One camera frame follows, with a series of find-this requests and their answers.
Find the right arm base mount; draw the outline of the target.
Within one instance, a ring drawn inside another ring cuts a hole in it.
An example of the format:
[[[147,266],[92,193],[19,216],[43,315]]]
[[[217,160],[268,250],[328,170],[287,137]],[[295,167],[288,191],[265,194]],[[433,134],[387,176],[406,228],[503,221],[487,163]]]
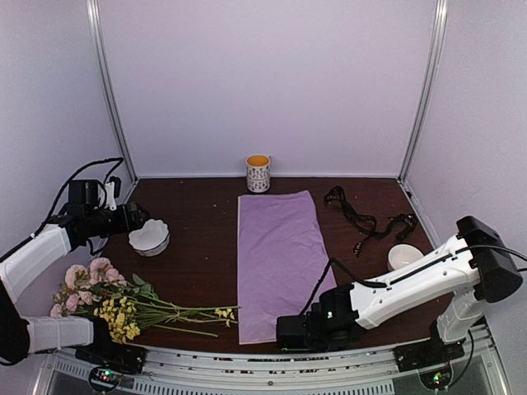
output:
[[[454,383],[452,361],[464,356],[462,343],[434,345],[432,340],[394,348],[399,372],[416,370],[421,384],[436,392]]]

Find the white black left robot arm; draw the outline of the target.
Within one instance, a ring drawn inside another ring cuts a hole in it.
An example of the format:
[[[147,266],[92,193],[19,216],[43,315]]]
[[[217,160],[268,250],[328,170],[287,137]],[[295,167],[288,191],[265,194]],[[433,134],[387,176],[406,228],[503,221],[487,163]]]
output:
[[[110,339],[100,318],[23,318],[15,303],[48,267],[94,238],[141,229],[150,213],[135,202],[117,204],[120,180],[94,179],[66,184],[68,200],[28,239],[1,258],[1,363],[11,366],[28,355],[64,347],[86,349],[100,365],[129,352]]]

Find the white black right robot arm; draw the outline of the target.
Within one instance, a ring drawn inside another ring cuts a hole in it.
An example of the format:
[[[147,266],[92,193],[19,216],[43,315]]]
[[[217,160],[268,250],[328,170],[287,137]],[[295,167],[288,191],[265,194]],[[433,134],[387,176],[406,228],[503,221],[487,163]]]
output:
[[[441,362],[463,341],[483,314],[483,304],[513,295],[524,279],[516,253],[474,216],[456,223],[458,232],[408,266],[369,280],[355,280],[311,297],[300,314],[277,319],[281,351],[340,351],[362,334],[402,312],[452,293],[422,345],[422,356]]]

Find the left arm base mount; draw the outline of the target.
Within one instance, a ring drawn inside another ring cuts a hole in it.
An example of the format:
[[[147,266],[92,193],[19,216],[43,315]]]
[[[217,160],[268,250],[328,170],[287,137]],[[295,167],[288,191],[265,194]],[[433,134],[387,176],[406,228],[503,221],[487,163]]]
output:
[[[147,349],[124,344],[112,344],[109,349],[76,346],[75,357],[93,365],[87,381],[97,392],[107,393],[115,390],[125,375],[142,372]]]

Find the fake flower bunch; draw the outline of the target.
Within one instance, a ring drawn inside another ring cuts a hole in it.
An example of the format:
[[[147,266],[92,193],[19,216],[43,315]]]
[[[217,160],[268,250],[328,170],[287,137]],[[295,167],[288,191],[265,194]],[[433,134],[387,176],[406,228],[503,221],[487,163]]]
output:
[[[215,337],[212,332],[188,329],[190,324],[217,324],[230,328],[238,323],[238,308],[183,307],[162,300],[151,283],[137,274],[127,281],[107,258],[86,266],[74,264],[54,295],[52,318],[101,318],[111,339],[124,344],[148,328]]]

